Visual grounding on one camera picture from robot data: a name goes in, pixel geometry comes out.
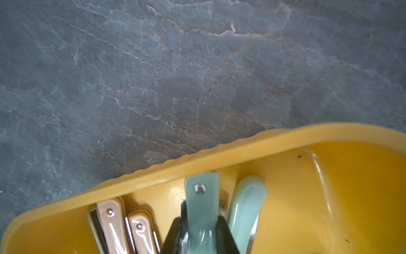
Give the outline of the light green fruit knife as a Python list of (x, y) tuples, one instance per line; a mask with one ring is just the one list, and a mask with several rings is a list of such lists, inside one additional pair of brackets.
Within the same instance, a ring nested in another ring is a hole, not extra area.
[(185, 180), (189, 254), (217, 253), (219, 180), (220, 174), (216, 171)]

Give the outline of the yellow storage box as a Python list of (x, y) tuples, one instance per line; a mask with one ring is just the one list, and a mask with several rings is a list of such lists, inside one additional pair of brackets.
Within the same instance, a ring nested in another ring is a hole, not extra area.
[(270, 130), (105, 181), (74, 197), (27, 211), (6, 228), (3, 254), (108, 254), (96, 204), (121, 197), (128, 215), (152, 217), (159, 249), (181, 217), (187, 253), (185, 180), (216, 171), (219, 215), (228, 225), (246, 176), (267, 195), (250, 254), (403, 254), (406, 251), (406, 135), (364, 124)]

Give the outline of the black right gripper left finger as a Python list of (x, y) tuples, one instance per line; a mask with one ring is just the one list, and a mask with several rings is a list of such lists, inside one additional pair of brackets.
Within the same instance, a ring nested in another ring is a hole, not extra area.
[(176, 217), (161, 247), (160, 254), (178, 254), (181, 242), (181, 217)]

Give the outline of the mint knife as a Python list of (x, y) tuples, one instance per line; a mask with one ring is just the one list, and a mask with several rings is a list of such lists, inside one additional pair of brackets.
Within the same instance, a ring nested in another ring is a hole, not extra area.
[(256, 234), (259, 214), (267, 195), (263, 179), (251, 175), (237, 185), (228, 216), (228, 227), (241, 254), (249, 254)]

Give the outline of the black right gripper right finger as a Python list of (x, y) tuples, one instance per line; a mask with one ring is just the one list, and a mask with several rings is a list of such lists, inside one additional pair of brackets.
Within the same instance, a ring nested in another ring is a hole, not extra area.
[(217, 253), (240, 254), (227, 222), (222, 215), (219, 215), (217, 220)]

